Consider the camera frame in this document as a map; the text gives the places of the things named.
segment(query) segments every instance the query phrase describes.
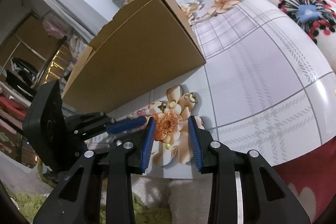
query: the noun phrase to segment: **hanging clothes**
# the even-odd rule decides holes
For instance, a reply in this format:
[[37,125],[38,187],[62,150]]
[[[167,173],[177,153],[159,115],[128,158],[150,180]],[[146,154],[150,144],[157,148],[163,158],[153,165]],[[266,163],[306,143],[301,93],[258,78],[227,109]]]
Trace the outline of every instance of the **hanging clothes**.
[[39,74],[38,70],[32,64],[21,58],[13,57],[10,62],[12,71],[16,71],[28,86],[32,86]]
[[21,120],[23,120],[27,114],[27,109],[23,105],[8,99],[3,96],[3,94],[0,94],[0,107],[12,116],[18,117]]
[[26,98],[22,97],[21,94],[19,94],[16,90],[10,89],[5,83],[0,81],[0,93],[2,93],[2,90],[5,94],[11,96],[16,102],[22,104],[25,108],[29,108],[31,105],[31,102],[28,101]]
[[83,37],[76,31],[73,31],[72,35],[68,39],[70,52],[73,58],[78,58],[78,55],[85,49],[86,43]]
[[0,118],[0,126],[7,129],[10,133],[16,134],[16,130],[8,125],[6,121],[2,120],[2,117]]
[[25,97],[28,101],[32,102],[34,96],[36,95],[36,90],[33,90],[31,87],[26,85],[9,70],[6,70],[6,73],[7,73],[6,82],[13,89],[19,92],[23,97]]
[[12,123],[13,125],[15,125],[17,128],[22,129],[22,122],[15,119],[13,116],[9,115],[8,113],[3,111],[2,109],[0,109],[0,116],[3,117],[4,119],[6,119],[7,121],[9,121],[10,123]]
[[54,15],[52,12],[47,13],[43,17],[43,27],[48,35],[62,39],[68,35],[68,32],[72,27],[64,20]]

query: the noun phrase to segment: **floral pattern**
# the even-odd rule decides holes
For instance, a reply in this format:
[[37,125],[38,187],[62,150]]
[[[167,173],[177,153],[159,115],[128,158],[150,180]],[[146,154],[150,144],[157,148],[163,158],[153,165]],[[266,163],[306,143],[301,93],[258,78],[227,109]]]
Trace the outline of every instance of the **floral pattern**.
[[208,14],[222,14],[230,10],[233,5],[239,4],[239,0],[214,0],[212,4]]
[[336,29],[336,13],[325,0],[279,0],[278,7],[293,19],[317,44],[323,32],[330,35]]
[[[154,109],[156,119],[155,141],[152,154],[153,163],[165,166],[177,155],[180,164],[186,164],[192,158],[189,147],[188,118],[198,99],[193,92],[184,93],[180,85],[175,85],[166,92],[167,101],[156,101],[148,105]],[[195,116],[199,128],[203,121]]]
[[237,5],[242,0],[214,0],[212,2],[212,6],[207,9],[206,14],[201,17],[196,17],[193,14],[193,18],[189,21],[191,25],[194,25],[199,22],[208,21],[213,17],[216,17],[218,14],[226,13],[229,11],[234,5]]
[[181,6],[181,10],[185,13],[188,18],[189,23],[194,20],[194,15],[196,12],[201,10],[202,5],[200,1],[195,1]]
[[316,215],[316,198],[315,194],[309,187],[304,187],[300,194],[298,194],[296,187],[293,183],[288,185],[288,188],[292,191],[295,197],[299,200],[302,207],[306,211],[310,218],[311,223],[315,220]]

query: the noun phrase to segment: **red clothing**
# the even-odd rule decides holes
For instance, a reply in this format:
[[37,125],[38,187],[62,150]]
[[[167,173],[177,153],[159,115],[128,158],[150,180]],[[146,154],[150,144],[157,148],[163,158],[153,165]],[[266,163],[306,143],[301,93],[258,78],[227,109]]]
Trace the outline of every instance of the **red clothing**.
[[336,137],[273,168],[289,185],[313,223],[336,195]]
[[8,99],[2,94],[0,94],[0,107],[21,120],[23,120],[27,114],[27,109],[23,105],[14,100]]

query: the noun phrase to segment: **metal rod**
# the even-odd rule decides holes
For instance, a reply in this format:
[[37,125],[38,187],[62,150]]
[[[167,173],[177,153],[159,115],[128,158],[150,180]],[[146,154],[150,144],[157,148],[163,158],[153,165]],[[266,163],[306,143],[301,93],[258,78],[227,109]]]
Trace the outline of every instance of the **metal rod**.
[[16,45],[16,47],[13,49],[12,53],[10,54],[10,56],[7,58],[5,64],[3,65],[1,71],[0,71],[0,75],[2,74],[3,70],[5,69],[8,61],[10,60],[10,58],[12,57],[13,53],[15,52],[16,48],[20,45],[21,41],[19,40],[18,44]]
[[64,60],[63,58],[61,58],[59,55],[56,55],[56,57],[57,58],[60,58],[61,60],[63,60],[65,63],[67,63],[67,64],[69,64],[70,63],[70,60],[69,61],[66,61],[66,60]]
[[32,159],[26,157],[25,155],[22,155],[22,157],[24,157],[24,158],[26,158],[26,159],[28,159],[28,160],[31,160],[31,161],[33,161],[33,162],[37,162],[37,161],[35,161],[35,160],[32,160]]
[[45,72],[45,70],[47,69],[48,65],[51,63],[51,61],[53,60],[54,56],[56,55],[58,48],[60,48],[62,46],[62,44],[64,43],[64,41],[67,39],[67,37],[63,37],[62,39],[59,40],[59,44],[57,45],[57,49],[55,50],[55,54],[52,55],[43,65],[43,68],[41,70],[41,73],[39,75],[39,78],[37,79],[36,83],[34,84],[34,90],[36,90],[38,83],[41,81],[41,78],[43,77],[43,74]]
[[27,150],[27,151],[29,151],[29,152],[31,152],[31,153],[33,153],[33,154],[35,154],[35,155],[37,155],[38,156],[38,154],[36,153],[36,152],[33,152],[32,150],[29,150],[28,148],[25,148],[25,147],[22,147],[24,150]]
[[31,50],[34,54],[36,54],[39,58],[41,58],[43,61],[47,61],[42,55],[40,55],[36,50],[34,50],[32,47],[30,47],[26,42],[24,42],[20,37],[16,35],[16,33],[13,34],[23,45],[25,45],[29,50]]
[[57,77],[55,77],[54,75],[51,75],[50,73],[48,73],[47,71],[45,71],[46,74],[48,74],[49,76],[53,77],[54,79],[59,79]]
[[18,151],[17,151],[17,159],[19,163],[22,163],[22,144],[23,144],[23,135],[20,135],[19,138],[19,146],[18,146]]
[[62,45],[62,47],[64,47],[68,52],[71,53],[71,51],[66,46]]
[[55,60],[52,60],[52,62],[54,62],[56,65],[58,65],[58,66],[60,66],[60,67],[63,68],[63,66],[61,66],[60,64],[58,64]]
[[52,66],[48,66],[50,69],[53,69],[54,71],[56,71],[57,73],[61,73],[60,71],[56,70],[55,67],[52,67]]
[[61,53],[63,53],[64,55],[68,56],[65,52],[62,52],[60,49],[58,49]]

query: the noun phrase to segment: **cardboard box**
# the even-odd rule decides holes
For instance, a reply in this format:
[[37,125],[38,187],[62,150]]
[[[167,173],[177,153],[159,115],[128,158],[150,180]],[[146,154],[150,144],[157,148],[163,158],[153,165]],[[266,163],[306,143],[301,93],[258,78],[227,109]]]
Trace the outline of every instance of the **cardboard box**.
[[82,52],[63,101],[83,112],[110,112],[203,64],[175,0],[133,0]]

